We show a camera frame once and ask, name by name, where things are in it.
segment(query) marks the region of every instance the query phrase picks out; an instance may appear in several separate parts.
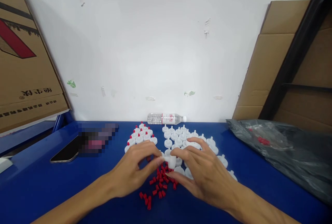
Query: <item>white object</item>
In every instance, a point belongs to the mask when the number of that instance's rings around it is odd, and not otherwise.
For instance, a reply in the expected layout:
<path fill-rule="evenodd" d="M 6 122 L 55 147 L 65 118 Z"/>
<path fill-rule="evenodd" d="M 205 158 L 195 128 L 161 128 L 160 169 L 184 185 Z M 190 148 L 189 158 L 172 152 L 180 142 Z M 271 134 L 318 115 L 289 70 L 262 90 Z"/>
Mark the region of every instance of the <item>white object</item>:
<path fill-rule="evenodd" d="M 168 139 L 165 140 L 164 145 L 165 145 L 166 148 L 171 148 L 172 145 L 173 145 L 173 142 L 172 142 L 172 140 L 170 140 L 168 138 Z"/>
<path fill-rule="evenodd" d="M 165 157 L 169 157 L 170 156 L 170 152 L 171 152 L 171 149 L 165 150 Z"/>
<path fill-rule="evenodd" d="M 196 130 L 194 130 L 194 132 L 191 133 L 192 137 L 198 138 L 198 133 L 196 132 Z"/>
<path fill-rule="evenodd" d="M 187 122 L 186 116 L 180 116 L 176 113 L 149 113 L 148 124 L 179 124 Z"/>
<path fill-rule="evenodd" d="M 175 130 L 173 129 L 173 126 L 171 126 L 171 127 L 168 129 L 168 131 L 169 131 L 171 134 L 173 134 L 173 133 L 175 132 Z"/>
<path fill-rule="evenodd" d="M 170 169 L 175 169 L 176 156 L 165 156 L 165 161 L 168 162 L 168 167 Z"/>
<path fill-rule="evenodd" d="M 5 171 L 12 165 L 13 165 L 12 161 L 10 161 L 8 158 L 0 158 L 0 173 Z"/>
<path fill-rule="evenodd" d="M 144 127 L 143 121 L 141 121 L 141 124 L 139 125 L 139 128 L 142 129 Z"/>
<path fill-rule="evenodd" d="M 145 132 L 145 135 L 143 137 L 143 140 L 150 140 L 151 136 L 148 134 L 148 132 Z"/>
<path fill-rule="evenodd" d="M 154 134 L 152 134 L 152 138 L 150 138 L 150 141 L 153 142 L 154 144 L 158 143 L 158 139 L 155 137 Z"/>
<path fill-rule="evenodd" d="M 137 128 L 137 126 L 136 126 L 134 131 L 138 134 L 141 130 L 139 128 Z"/>
<path fill-rule="evenodd" d="M 181 166 L 182 165 L 182 159 L 181 158 L 176 158 L 176 166 Z"/>
<path fill-rule="evenodd" d="M 199 136 L 198 138 L 201 138 L 201 139 L 203 139 L 203 140 L 204 140 L 204 142 L 206 142 L 206 138 L 204 137 L 204 133 L 202 133 L 202 135 L 201 135 L 201 136 Z"/>
<path fill-rule="evenodd" d="M 187 137 L 187 138 L 191 138 L 191 137 L 192 137 L 192 136 L 191 136 L 191 133 L 190 133 L 190 131 L 189 131 L 189 129 L 187 129 L 186 137 Z"/>
<path fill-rule="evenodd" d="M 186 132 L 186 131 L 187 131 L 187 128 L 185 127 L 185 125 L 183 125 L 183 126 L 180 128 L 180 130 L 181 130 L 182 133 L 183 133 L 183 132 Z"/>
<path fill-rule="evenodd" d="M 130 136 L 131 136 L 131 138 L 135 139 L 135 138 L 138 137 L 138 134 L 139 134 L 139 132 L 136 132 L 136 131 L 134 130 L 134 132 L 133 132 L 132 135 L 130 135 Z"/>
<path fill-rule="evenodd" d="M 171 134 L 170 134 L 169 131 L 167 131 L 167 132 L 164 133 L 164 138 L 165 139 L 169 139 L 170 137 L 171 137 Z"/>
<path fill-rule="evenodd" d="M 210 146 L 210 145 L 215 146 L 215 141 L 213 140 L 212 136 L 206 140 L 206 143 L 208 146 Z"/>
<path fill-rule="evenodd" d="M 182 131 L 180 129 L 180 127 L 178 129 L 175 130 L 175 133 L 180 136 L 182 134 Z"/>
<path fill-rule="evenodd" d="M 188 177 L 189 179 L 194 180 L 193 175 L 191 174 L 191 171 L 190 171 L 190 169 L 189 169 L 188 167 L 187 167 L 186 170 L 184 171 L 184 174 L 185 174 L 185 176 Z"/>
<path fill-rule="evenodd" d="M 187 136 L 185 132 L 182 132 L 182 134 L 179 136 L 179 139 L 181 139 L 182 141 L 187 140 Z"/>
<path fill-rule="evenodd" d="M 219 160 L 222 162 L 222 164 L 225 166 L 225 168 L 227 169 L 228 166 L 228 161 L 225 158 L 225 155 L 221 155 L 221 156 L 217 156 L 219 158 Z"/>
<path fill-rule="evenodd" d="M 142 143 L 143 142 L 143 136 L 141 134 L 138 134 L 138 137 L 136 138 L 136 143 Z"/>
<path fill-rule="evenodd" d="M 130 148 L 130 145 L 127 145 L 125 148 L 124 148 L 124 152 L 127 153 L 127 151 L 129 150 Z"/>
<path fill-rule="evenodd" d="M 134 144 L 136 144 L 136 138 L 132 138 L 132 136 L 130 136 L 130 139 L 128 139 L 127 143 L 129 142 L 129 145 L 132 146 Z"/>
<path fill-rule="evenodd" d="M 236 176 L 234 175 L 234 171 L 229 171 L 229 174 L 231 174 L 231 176 L 236 180 L 236 181 L 238 181 L 238 179 L 236 178 Z"/>
<path fill-rule="evenodd" d="M 177 144 L 179 147 L 182 146 L 182 140 L 177 138 L 175 141 L 174 141 L 174 144 Z"/>
<path fill-rule="evenodd" d="M 168 131 L 168 127 L 165 125 L 165 126 L 162 128 L 162 131 L 163 131 L 163 132 L 167 132 L 167 131 Z"/>
<path fill-rule="evenodd" d="M 176 139 L 178 139 L 178 135 L 174 132 L 172 133 L 172 135 L 170 136 L 171 140 L 175 141 Z"/>
<path fill-rule="evenodd" d="M 209 146 L 214 154 L 218 155 L 219 149 L 216 146 Z"/>
<path fill-rule="evenodd" d="M 176 166 L 176 167 L 174 168 L 174 171 L 175 171 L 175 172 L 179 172 L 179 173 L 182 174 L 182 175 L 185 175 L 185 173 L 184 173 L 184 169 L 182 169 L 181 166 Z"/>
<path fill-rule="evenodd" d="M 152 136 L 152 134 L 153 134 L 153 130 L 151 130 L 150 127 L 148 127 L 147 132 L 148 132 L 148 135 Z"/>
<path fill-rule="evenodd" d="M 174 145 L 172 145 L 172 150 L 174 150 L 174 148 L 180 148 L 180 146 L 178 146 L 177 144 L 174 144 Z"/>

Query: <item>cardboard box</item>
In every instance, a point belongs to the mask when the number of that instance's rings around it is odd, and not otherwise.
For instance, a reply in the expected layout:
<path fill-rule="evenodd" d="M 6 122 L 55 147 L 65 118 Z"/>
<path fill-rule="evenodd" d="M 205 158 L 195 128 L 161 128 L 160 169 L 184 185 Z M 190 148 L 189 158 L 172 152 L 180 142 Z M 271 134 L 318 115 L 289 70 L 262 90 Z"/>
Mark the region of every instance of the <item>cardboard box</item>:
<path fill-rule="evenodd" d="M 0 133 L 68 110 L 24 0 L 0 0 L 0 68 Z"/>
<path fill-rule="evenodd" d="M 251 57 L 233 119 L 257 119 L 309 0 L 272 1 Z"/>

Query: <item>finger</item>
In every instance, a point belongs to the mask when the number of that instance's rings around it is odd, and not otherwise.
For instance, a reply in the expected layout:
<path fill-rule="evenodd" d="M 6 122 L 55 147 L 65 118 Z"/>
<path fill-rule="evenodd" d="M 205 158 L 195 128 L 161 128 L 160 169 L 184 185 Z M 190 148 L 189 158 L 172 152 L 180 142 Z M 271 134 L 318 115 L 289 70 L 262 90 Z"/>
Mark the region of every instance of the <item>finger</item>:
<path fill-rule="evenodd" d="M 137 149 L 134 151 L 133 155 L 135 156 L 135 159 L 137 162 L 142 160 L 145 157 L 155 155 L 156 157 L 161 157 L 162 153 L 160 150 L 157 149 L 155 144 L 153 142 L 149 142 L 148 145 L 145 145 L 141 149 Z"/>
<path fill-rule="evenodd" d="M 143 169 L 138 171 L 140 181 L 143 183 L 158 167 L 161 165 L 165 159 L 163 157 L 157 157 L 147 164 Z"/>
<path fill-rule="evenodd" d="M 172 156 L 177 156 L 179 158 L 181 158 L 183 161 L 186 162 L 186 164 L 191 167 L 196 167 L 197 162 L 194 160 L 194 158 L 192 157 L 190 151 L 186 150 L 186 149 L 180 149 L 180 148 L 174 148 L 174 150 L 172 150 L 170 152 L 170 154 Z"/>
<path fill-rule="evenodd" d="M 192 193 L 195 197 L 198 196 L 199 189 L 195 184 L 194 180 L 189 179 L 188 177 L 180 174 L 179 172 L 169 172 L 166 173 L 167 176 L 177 180 L 181 185 L 183 185 L 190 193 Z"/>
<path fill-rule="evenodd" d="M 188 138 L 187 141 L 188 142 L 196 142 L 196 143 L 198 143 L 202 147 L 203 151 L 211 150 L 210 147 L 208 146 L 208 144 L 205 143 L 203 139 L 195 138 L 194 137 L 194 138 Z"/>

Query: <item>bottle label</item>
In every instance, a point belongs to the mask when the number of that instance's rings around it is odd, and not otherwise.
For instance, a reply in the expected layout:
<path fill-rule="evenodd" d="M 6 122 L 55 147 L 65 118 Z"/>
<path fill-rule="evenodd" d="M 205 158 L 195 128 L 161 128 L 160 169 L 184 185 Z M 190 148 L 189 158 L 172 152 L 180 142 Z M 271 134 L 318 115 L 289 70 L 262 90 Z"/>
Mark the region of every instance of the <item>bottle label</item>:
<path fill-rule="evenodd" d="M 163 113 L 162 114 L 162 124 L 173 124 L 175 122 L 174 113 Z"/>

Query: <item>plastic water bottle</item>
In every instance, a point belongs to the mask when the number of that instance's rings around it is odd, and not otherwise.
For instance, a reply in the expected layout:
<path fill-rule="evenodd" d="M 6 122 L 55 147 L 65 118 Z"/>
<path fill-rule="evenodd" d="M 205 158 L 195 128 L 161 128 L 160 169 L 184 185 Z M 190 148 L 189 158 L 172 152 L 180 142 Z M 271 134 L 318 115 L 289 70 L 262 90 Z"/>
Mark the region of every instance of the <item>plastic water bottle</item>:
<path fill-rule="evenodd" d="M 187 122 L 187 117 L 182 117 L 176 113 L 150 113 L 148 115 L 148 124 L 177 125 L 181 122 Z"/>

